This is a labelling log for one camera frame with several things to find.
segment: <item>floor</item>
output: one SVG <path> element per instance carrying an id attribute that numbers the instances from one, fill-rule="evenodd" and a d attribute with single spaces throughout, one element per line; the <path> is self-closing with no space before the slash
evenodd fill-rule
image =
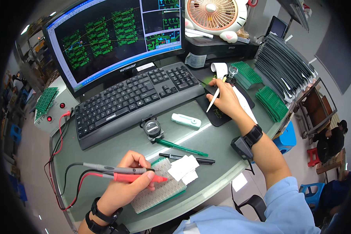
<path id="1" fill-rule="evenodd" d="M 28 201 L 25 210 L 39 231 L 44 234 L 71 234 L 71 230 L 63 212 L 58 208 L 52 188 L 43 171 L 44 164 L 49 159 L 49 135 L 34 126 L 34 115 L 27 114 L 22 128 L 22 141 L 18 148 L 18 167 L 21 171 L 21 178 L 24 183 Z M 316 167 L 308 167 L 309 161 L 306 151 L 313 148 L 308 144 L 308 140 L 303 140 L 300 136 L 299 127 L 293 118 L 297 144 L 289 152 L 284 154 L 284 158 L 289 165 L 292 175 L 297 179 L 298 186 L 314 182 L 323 182 L 324 175 L 316 174 Z M 233 189 L 234 200 L 241 204 L 253 194 L 263 197 L 267 191 L 264 176 L 253 164 L 255 175 L 250 171 L 243 171 L 243 176 L 247 183 L 244 184 L 242 175 L 238 176 L 233 184 L 241 183 L 242 188 L 237 192 Z M 336 172 L 328 172 L 328 180 L 335 179 Z M 231 185 L 229 184 L 215 196 L 198 206 L 221 205 L 234 207 L 232 201 Z M 250 206 L 242 208 L 244 216 L 253 221 L 258 221 L 258 217 Z"/>

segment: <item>black wrist strap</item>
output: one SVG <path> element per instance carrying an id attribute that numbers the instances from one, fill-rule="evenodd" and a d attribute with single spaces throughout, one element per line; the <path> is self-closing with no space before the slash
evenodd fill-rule
<path id="1" fill-rule="evenodd" d="M 91 220 L 90 211 L 87 212 L 85 219 L 89 230 L 91 230 L 93 233 L 103 234 L 105 230 L 109 228 L 109 224 L 107 226 L 100 226 L 95 221 Z"/>
<path id="2" fill-rule="evenodd" d="M 101 220 L 103 220 L 107 223 L 110 223 L 110 224 L 114 223 L 116 221 L 116 219 L 118 218 L 118 216 L 123 211 L 123 208 L 121 207 L 118 210 L 116 210 L 116 212 L 114 212 L 112 216 L 106 216 L 105 214 L 101 213 L 98 209 L 97 203 L 98 203 L 99 199 L 100 199 L 100 197 L 95 198 L 94 202 L 92 203 L 92 206 L 91 206 L 92 214 L 96 215 L 98 218 L 100 218 Z"/>
<path id="3" fill-rule="evenodd" d="M 253 126 L 251 131 L 243 137 L 243 139 L 251 149 L 252 146 L 255 143 L 257 143 L 262 136 L 263 136 L 263 132 L 261 127 L 259 125 L 255 125 Z"/>

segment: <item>green circuit layout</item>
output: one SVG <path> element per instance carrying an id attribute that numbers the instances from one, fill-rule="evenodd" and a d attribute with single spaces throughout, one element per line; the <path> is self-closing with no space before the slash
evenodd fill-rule
<path id="1" fill-rule="evenodd" d="M 179 28 L 180 27 L 179 17 L 162 19 L 162 25 L 164 30 Z"/>
<path id="2" fill-rule="evenodd" d="M 109 40 L 105 16 L 85 24 L 84 27 L 95 58 L 100 54 L 106 54 L 113 50 L 112 42 Z"/>
<path id="3" fill-rule="evenodd" d="M 163 44 L 178 42 L 180 40 L 179 31 L 166 32 L 145 37 L 147 50 L 158 49 Z"/>
<path id="4" fill-rule="evenodd" d="M 112 21 L 118 46 L 138 41 L 133 8 L 112 12 Z"/>
<path id="5" fill-rule="evenodd" d="M 179 0 L 158 0 L 159 10 L 179 8 Z"/>
<path id="6" fill-rule="evenodd" d="M 74 31 L 70 36 L 64 37 L 62 42 L 66 56 L 74 70 L 89 62 L 86 49 L 82 45 L 83 41 L 80 40 L 79 30 Z"/>

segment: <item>space bar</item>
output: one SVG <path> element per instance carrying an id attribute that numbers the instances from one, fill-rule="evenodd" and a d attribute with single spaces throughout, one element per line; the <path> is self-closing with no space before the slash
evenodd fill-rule
<path id="1" fill-rule="evenodd" d="M 130 112 L 129 108 L 127 108 L 127 107 L 125 107 L 121 110 L 118 110 L 111 115 L 105 116 L 104 119 L 100 119 L 99 121 L 96 121 L 95 127 L 99 127 L 99 126 L 102 126 L 102 125 L 107 124 L 109 122 L 112 122 L 113 120 L 118 119 L 119 117 L 124 116 L 124 115 L 128 114 L 129 112 Z"/>

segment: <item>black keyboard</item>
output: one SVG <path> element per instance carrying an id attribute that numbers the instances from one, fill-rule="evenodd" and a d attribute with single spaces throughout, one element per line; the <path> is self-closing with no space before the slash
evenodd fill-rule
<path id="1" fill-rule="evenodd" d="M 82 150 L 175 105 L 204 94 L 182 62 L 131 77 L 75 107 Z"/>

